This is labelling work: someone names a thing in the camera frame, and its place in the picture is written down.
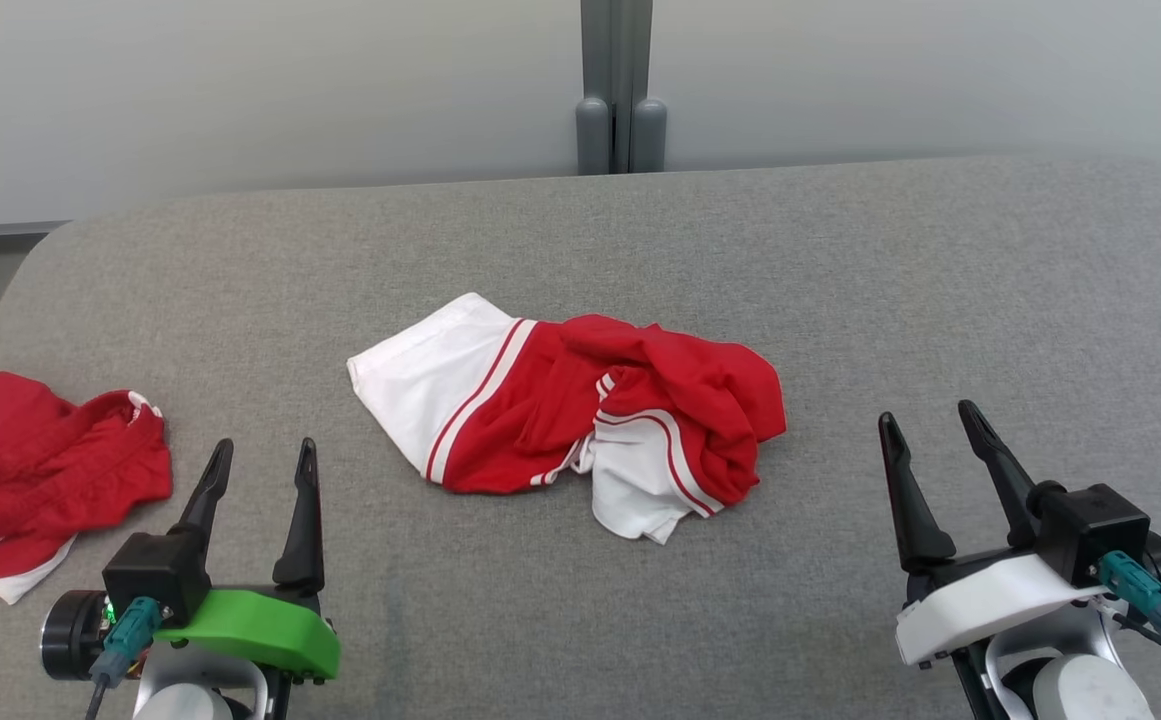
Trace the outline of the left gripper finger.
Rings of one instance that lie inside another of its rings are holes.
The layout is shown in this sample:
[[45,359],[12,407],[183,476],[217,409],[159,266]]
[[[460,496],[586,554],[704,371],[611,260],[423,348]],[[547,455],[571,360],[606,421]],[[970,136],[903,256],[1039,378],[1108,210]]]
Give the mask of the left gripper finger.
[[183,506],[176,524],[168,530],[168,537],[190,537],[199,547],[209,546],[216,506],[228,492],[233,452],[232,439],[219,439],[219,442],[216,442],[199,483],[193,488],[190,501]]
[[325,566],[318,447],[312,438],[302,439],[293,483],[297,497],[272,579],[279,591],[316,598],[325,586]]

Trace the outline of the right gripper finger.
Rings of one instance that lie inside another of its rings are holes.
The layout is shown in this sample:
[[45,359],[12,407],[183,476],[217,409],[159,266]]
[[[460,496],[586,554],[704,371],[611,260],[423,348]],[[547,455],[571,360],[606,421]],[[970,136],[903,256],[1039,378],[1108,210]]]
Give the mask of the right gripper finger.
[[1008,546],[1014,550],[1031,547],[1038,530],[1038,520],[1027,509],[1027,498],[1034,488],[1033,480],[973,401],[960,399],[958,413],[969,447],[990,473],[993,488],[1008,519]]
[[878,433],[894,520],[900,568],[924,574],[956,559],[956,543],[935,519],[913,474],[913,451],[892,413],[881,413]]

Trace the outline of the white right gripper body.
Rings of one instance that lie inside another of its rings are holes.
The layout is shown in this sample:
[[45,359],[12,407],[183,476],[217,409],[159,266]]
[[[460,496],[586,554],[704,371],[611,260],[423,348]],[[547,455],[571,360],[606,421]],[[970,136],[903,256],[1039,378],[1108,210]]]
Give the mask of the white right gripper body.
[[900,658],[920,665],[987,641],[1000,655],[1086,653],[1118,664],[1115,611],[1139,612],[1161,638],[1161,582],[1122,550],[1093,570],[1088,585],[1075,586],[1034,553],[993,562],[900,612]]

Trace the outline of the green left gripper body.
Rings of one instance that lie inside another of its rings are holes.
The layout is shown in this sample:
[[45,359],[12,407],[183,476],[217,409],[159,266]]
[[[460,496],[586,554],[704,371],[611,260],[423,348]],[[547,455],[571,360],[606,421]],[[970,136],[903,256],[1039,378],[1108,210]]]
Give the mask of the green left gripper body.
[[[91,665],[117,626],[118,611],[108,593],[63,593],[42,624],[39,658],[45,674],[63,682],[91,681]],[[160,626],[132,658],[144,657],[159,643],[196,646],[309,681],[334,681],[341,670],[341,639],[318,611],[245,588],[210,591],[190,624]]]

